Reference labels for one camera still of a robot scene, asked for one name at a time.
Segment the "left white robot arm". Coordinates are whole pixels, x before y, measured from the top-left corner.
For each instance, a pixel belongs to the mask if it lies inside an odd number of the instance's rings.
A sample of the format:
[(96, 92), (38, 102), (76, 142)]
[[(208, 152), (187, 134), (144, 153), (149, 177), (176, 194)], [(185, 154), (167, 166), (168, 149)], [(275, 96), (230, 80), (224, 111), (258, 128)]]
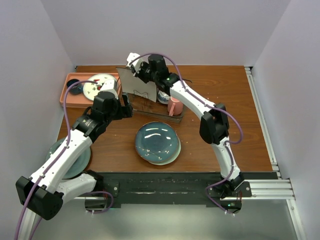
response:
[(50, 220), (63, 204), (75, 197), (83, 194), (99, 196), (104, 190), (104, 178), (92, 170), (66, 182), (62, 179), (112, 121), (132, 116), (133, 107), (127, 93), (122, 94), (122, 99), (108, 91), (98, 93), (93, 105), (77, 118), (65, 141), (45, 164), (29, 178), (21, 176), (17, 180), (15, 186), (23, 209)]

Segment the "mint green flower plate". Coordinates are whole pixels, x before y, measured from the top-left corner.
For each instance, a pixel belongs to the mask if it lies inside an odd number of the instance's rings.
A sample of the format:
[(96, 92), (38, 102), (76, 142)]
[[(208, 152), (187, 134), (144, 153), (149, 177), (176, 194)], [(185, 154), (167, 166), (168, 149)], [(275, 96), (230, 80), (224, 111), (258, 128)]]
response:
[(156, 165), (156, 166), (164, 166), (164, 165), (168, 165), (168, 164), (174, 162), (178, 158), (178, 156), (179, 156), (179, 154), (181, 152), (181, 140), (180, 140), (179, 137), (177, 137), (177, 139), (178, 139), (178, 147), (177, 147), (175, 153), (173, 154), (173, 156), (170, 159), (165, 160), (163, 162), (151, 162), (151, 161), (149, 161), (149, 163), (152, 164), (152, 165)]

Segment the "blue floral small bowl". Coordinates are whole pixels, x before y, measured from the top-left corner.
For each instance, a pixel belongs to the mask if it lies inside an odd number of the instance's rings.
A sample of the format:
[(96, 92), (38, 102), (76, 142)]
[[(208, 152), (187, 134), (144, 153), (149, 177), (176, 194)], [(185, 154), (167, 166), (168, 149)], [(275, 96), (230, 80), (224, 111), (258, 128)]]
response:
[(157, 92), (157, 100), (164, 105), (168, 105), (169, 100), (170, 100), (170, 96), (168, 94), (166, 94), (165, 92), (159, 90)]

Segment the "pink mug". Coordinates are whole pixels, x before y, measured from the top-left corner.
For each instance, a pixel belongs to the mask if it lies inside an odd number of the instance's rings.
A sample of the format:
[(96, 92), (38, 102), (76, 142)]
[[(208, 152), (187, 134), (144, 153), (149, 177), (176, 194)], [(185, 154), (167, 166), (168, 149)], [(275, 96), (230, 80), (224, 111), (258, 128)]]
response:
[(169, 113), (169, 116), (177, 116), (180, 115), (183, 112), (184, 105), (181, 101), (174, 97), (170, 97), (168, 101), (167, 110)]

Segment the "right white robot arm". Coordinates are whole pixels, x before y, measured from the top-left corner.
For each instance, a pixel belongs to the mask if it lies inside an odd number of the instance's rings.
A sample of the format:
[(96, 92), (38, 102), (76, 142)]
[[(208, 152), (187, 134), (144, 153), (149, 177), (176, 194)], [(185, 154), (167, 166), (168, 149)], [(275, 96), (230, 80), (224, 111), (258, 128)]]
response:
[(227, 196), (235, 196), (245, 180), (231, 149), (232, 144), (241, 141), (231, 141), (229, 137), (229, 119), (235, 118), (226, 111), (224, 104), (215, 104), (188, 86), (179, 70), (170, 72), (166, 65), (168, 56), (159, 53), (147, 53), (146, 56), (148, 60), (143, 61), (142, 55), (130, 53), (127, 67), (136, 78), (144, 83), (155, 83), (159, 90), (182, 102), (199, 118), (199, 134), (211, 145), (220, 167), (221, 180), (208, 188), (220, 187)]

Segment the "white square plate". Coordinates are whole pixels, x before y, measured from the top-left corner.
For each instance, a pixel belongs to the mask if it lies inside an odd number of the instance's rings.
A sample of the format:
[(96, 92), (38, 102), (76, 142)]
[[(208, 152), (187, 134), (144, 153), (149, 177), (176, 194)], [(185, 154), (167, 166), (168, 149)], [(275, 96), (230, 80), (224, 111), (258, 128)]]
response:
[(153, 102), (157, 101), (157, 86), (154, 82), (144, 83), (128, 68), (117, 67), (116, 70), (124, 93), (134, 94)]

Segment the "dark teal blossom plate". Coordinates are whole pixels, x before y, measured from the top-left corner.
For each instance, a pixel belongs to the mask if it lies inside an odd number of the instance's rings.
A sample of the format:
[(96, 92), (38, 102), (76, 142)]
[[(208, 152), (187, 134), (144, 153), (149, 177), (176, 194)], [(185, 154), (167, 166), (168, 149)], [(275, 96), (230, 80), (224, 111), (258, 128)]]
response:
[(178, 135), (164, 122), (144, 124), (135, 135), (135, 150), (147, 162), (161, 163), (170, 159), (178, 147)]

